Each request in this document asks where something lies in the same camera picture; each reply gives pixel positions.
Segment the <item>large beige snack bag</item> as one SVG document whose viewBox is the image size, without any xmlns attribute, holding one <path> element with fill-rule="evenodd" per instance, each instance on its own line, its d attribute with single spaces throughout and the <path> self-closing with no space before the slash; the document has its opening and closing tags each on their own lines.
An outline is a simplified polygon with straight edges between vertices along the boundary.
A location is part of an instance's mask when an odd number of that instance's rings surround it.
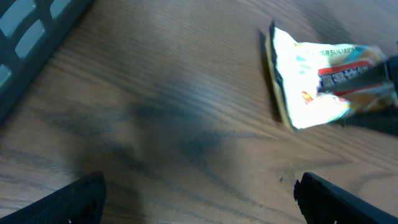
<svg viewBox="0 0 398 224">
<path fill-rule="evenodd" d="M 297 42 L 271 23 L 265 50 L 280 117 L 290 129 L 397 107 L 392 83 L 336 92 L 319 90 L 348 81 L 389 59 L 376 46 Z"/>
</svg>

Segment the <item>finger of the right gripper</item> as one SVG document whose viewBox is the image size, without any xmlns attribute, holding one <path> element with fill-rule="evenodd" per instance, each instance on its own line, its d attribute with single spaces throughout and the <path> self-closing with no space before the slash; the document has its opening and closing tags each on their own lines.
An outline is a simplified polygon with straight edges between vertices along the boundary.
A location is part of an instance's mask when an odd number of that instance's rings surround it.
<svg viewBox="0 0 398 224">
<path fill-rule="evenodd" d="M 397 135 L 397 107 L 390 107 L 380 111 L 358 113 L 336 121 L 342 126 L 359 126 L 373 131 Z"/>
<path fill-rule="evenodd" d="M 336 92 L 343 90 L 354 90 L 355 88 L 376 85 L 380 83 L 392 83 L 397 92 L 397 56 L 381 62 L 359 75 L 349 78 L 348 81 L 327 87 L 320 87 L 321 92 Z"/>
</svg>

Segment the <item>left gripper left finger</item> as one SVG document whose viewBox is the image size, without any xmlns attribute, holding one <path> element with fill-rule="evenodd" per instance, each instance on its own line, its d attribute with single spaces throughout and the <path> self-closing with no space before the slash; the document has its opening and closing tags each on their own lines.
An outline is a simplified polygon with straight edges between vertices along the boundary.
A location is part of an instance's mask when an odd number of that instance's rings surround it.
<svg viewBox="0 0 398 224">
<path fill-rule="evenodd" d="M 3 224 L 101 222 L 106 200 L 102 172 L 90 173 L 54 193 L 1 218 Z"/>
</svg>

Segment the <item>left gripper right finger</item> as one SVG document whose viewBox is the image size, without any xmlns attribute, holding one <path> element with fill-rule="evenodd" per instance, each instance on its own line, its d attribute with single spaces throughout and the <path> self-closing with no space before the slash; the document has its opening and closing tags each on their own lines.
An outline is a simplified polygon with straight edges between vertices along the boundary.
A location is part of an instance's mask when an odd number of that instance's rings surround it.
<svg viewBox="0 0 398 224">
<path fill-rule="evenodd" d="M 308 224 L 397 223 L 397 217 L 312 172 L 296 181 L 294 199 Z"/>
</svg>

